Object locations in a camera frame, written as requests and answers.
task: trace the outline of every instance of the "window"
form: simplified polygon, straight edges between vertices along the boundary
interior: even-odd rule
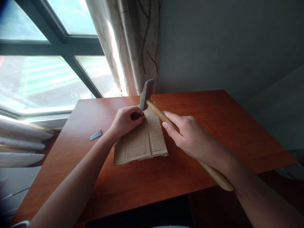
[[[71,112],[117,97],[85,0],[9,0],[0,16],[0,112]]]
[[[6,2],[0,16],[0,39],[47,41],[47,38],[14,0]]]
[[[97,35],[86,0],[47,0],[69,35]]]

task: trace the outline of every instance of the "cardboard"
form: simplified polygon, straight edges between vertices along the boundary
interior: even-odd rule
[[[114,166],[133,160],[167,156],[168,151],[158,116],[150,109],[144,111],[142,124],[121,137],[114,145]]]

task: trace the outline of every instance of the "left hand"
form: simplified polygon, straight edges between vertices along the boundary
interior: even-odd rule
[[[117,111],[109,131],[115,134],[117,138],[120,138],[140,125],[144,118],[145,115],[139,107],[129,106],[120,108]]]

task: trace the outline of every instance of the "hammer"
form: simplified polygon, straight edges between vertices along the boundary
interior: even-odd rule
[[[178,127],[168,119],[168,117],[150,100],[152,88],[154,84],[154,79],[146,81],[142,93],[140,94],[140,108],[145,111],[148,107],[163,121],[171,124],[178,132],[180,130]],[[212,168],[211,166],[198,161],[202,167],[210,174],[210,176],[217,182],[217,184],[226,191],[233,191],[233,185],[227,180],[227,178],[218,170]]]

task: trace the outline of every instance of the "window frame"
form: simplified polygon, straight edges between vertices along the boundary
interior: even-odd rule
[[[61,56],[95,98],[102,98],[102,95],[93,84],[88,73],[74,57],[76,55],[104,56],[98,37],[91,35],[68,35],[46,0],[14,1],[28,15],[48,41],[0,40],[0,55]],[[0,106],[1,115],[15,119],[20,117],[57,115],[71,112],[72,110],[21,115],[11,111],[9,108]]]

